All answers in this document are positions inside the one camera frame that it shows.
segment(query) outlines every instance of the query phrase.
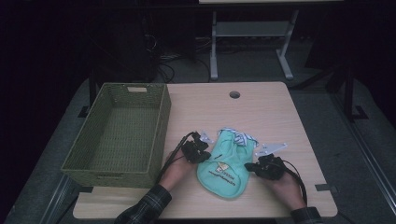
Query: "woven basket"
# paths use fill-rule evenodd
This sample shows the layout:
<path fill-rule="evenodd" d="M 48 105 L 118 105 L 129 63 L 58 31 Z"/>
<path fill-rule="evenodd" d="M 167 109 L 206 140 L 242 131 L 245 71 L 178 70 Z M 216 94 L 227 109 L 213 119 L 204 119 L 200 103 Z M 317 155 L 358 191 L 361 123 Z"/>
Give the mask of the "woven basket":
<path fill-rule="evenodd" d="M 165 84 L 105 83 L 62 171 L 82 186 L 151 188 L 170 108 Z"/>

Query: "light blue cloth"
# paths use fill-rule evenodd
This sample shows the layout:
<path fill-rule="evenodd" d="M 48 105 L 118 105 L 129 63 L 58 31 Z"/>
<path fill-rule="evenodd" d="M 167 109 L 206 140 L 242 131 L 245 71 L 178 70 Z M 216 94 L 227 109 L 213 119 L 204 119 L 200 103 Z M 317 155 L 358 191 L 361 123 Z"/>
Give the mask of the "light blue cloth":
<path fill-rule="evenodd" d="M 245 163 L 252 162 L 252 152 L 258 144 L 248 134 L 231 128 L 221 129 L 212 156 L 198 165 L 198 180 L 221 197 L 238 197 L 248 183 L 249 172 Z"/>

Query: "plaid sleeve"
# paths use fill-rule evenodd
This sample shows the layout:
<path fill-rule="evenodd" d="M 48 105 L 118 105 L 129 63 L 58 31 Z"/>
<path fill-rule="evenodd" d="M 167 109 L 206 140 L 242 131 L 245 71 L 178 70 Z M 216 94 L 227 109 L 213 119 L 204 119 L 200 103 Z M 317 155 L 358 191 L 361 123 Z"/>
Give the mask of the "plaid sleeve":
<path fill-rule="evenodd" d="M 116 224 L 143 224 L 158 218 L 172 200 L 170 193 L 161 185 L 154 186 L 136 205 L 122 212 Z"/>

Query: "sleeve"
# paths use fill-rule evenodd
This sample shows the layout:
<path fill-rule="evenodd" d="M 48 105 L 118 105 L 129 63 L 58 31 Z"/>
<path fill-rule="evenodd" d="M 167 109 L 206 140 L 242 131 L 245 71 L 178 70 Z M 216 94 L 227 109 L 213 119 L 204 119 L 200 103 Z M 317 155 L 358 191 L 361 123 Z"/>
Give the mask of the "sleeve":
<path fill-rule="evenodd" d="M 291 211 L 291 217 L 296 224 L 321 224 L 323 220 L 316 207 L 305 207 Z"/>
<path fill-rule="evenodd" d="M 158 218 L 172 200 L 170 193 L 161 185 L 154 186 L 136 205 L 122 212 L 115 224 L 144 224 Z"/>

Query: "table grommet hole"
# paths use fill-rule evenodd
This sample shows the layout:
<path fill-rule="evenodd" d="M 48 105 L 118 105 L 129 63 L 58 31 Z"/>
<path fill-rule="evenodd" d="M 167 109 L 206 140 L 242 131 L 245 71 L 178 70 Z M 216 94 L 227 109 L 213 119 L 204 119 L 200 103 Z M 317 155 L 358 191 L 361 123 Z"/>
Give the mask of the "table grommet hole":
<path fill-rule="evenodd" d="M 233 99 L 238 99 L 241 96 L 241 93 L 239 91 L 230 91 L 230 97 Z"/>

